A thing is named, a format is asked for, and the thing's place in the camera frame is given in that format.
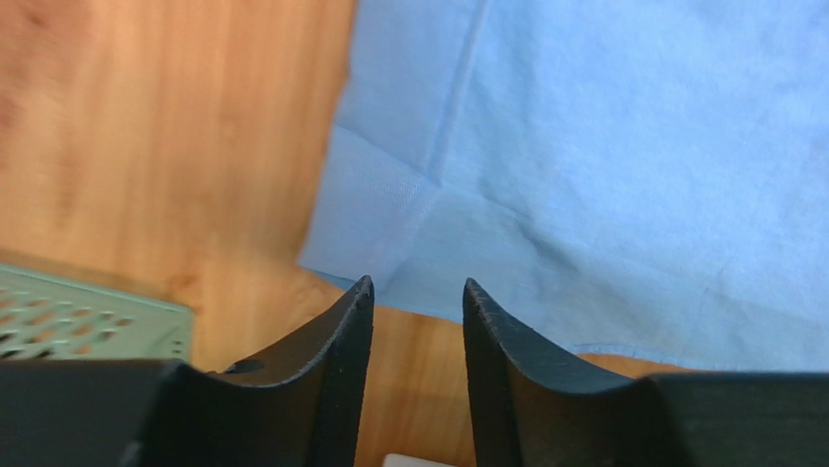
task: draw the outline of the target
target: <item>grid hole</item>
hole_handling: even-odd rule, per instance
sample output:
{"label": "grid hole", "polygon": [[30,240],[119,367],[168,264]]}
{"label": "grid hole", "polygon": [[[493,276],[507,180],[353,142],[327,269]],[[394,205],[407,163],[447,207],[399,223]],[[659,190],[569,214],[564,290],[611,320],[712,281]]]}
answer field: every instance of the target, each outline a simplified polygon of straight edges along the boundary
{"label": "grid hole", "polygon": [[26,343],[37,343],[37,342],[42,342],[42,341],[48,341],[49,338],[54,336],[55,333],[57,333],[57,329],[49,328],[45,331],[41,331],[36,336],[32,336],[31,338],[27,339]]}
{"label": "grid hole", "polygon": [[14,313],[9,313],[9,314],[3,316],[2,318],[0,318],[0,326],[3,326],[4,324],[6,324],[10,321],[14,321],[14,319],[15,319],[15,314]]}
{"label": "grid hole", "polygon": [[92,330],[92,326],[87,324],[87,325],[81,326],[80,328],[76,329],[75,331],[72,331],[72,336],[84,336],[86,334],[89,334],[91,332],[91,330]]}
{"label": "grid hole", "polygon": [[37,326],[39,324],[43,324],[47,321],[52,320],[52,318],[54,318],[54,311],[46,311],[28,320],[26,324],[28,324],[29,326]]}
{"label": "grid hole", "polygon": [[115,336],[115,331],[103,331],[101,333],[98,333],[98,337],[95,340],[98,341],[98,342],[109,341],[114,336]]}
{"label": "grid hole", "polygon": [[9,350],[9,351],[7,351],[7,352],[4,352],[2,355],[0,355],[0,360],[5,360],[5,359],[7,359],[7,358],[12,358],[12,357],[14,357],[15,355],[17,355],[17,354],[19,354],[19,353],[20,353],[20,349],[19,349],[19,348],[15,348],[15,349],[13,349],[13,350]]}
{"label": "grid hole", "polygon": [[35,355],[32,358],[49,358],[53,355],[54,355],[54,350],[51,347],[49,347],[49,348],[46,348],[46,349],[42,350],[40,353],[38,353],[37,355]]}

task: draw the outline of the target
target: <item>perforated plastic grid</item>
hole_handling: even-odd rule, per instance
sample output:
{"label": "perforated plastic grid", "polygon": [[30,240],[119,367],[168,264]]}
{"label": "perforated plastic grid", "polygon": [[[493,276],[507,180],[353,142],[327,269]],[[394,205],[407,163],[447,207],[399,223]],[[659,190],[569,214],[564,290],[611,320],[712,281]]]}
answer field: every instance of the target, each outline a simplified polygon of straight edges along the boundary
{"label": "perforated plastic grid", "polygon": [[184,306],[0,265],[0,360],[190,358]]}

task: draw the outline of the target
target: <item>wooden table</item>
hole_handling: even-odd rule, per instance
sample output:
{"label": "wooden table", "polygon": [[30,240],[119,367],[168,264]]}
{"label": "wooden table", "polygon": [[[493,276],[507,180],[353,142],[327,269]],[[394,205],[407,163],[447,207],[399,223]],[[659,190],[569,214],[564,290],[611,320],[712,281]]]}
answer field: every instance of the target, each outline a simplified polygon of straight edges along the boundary
{"label": "wooden table", "polygon": [[[295,257],[354,8],[0,1],[0,260],[192,307],[203,369],[324,310]],[[357,465],[473,465],[465,384],[458,325],[378,310]]]}

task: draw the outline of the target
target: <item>light blue cloth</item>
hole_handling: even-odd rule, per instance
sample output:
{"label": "light blue cloth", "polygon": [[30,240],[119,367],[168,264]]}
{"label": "light blue cloth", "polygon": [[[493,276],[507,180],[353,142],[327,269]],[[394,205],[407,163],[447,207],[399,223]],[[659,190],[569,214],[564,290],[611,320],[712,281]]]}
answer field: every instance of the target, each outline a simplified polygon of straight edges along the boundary
{"label": "light blue cloth", "polygon": [[362,0],[301,264],[572,351],[829,370],[829,2]]}

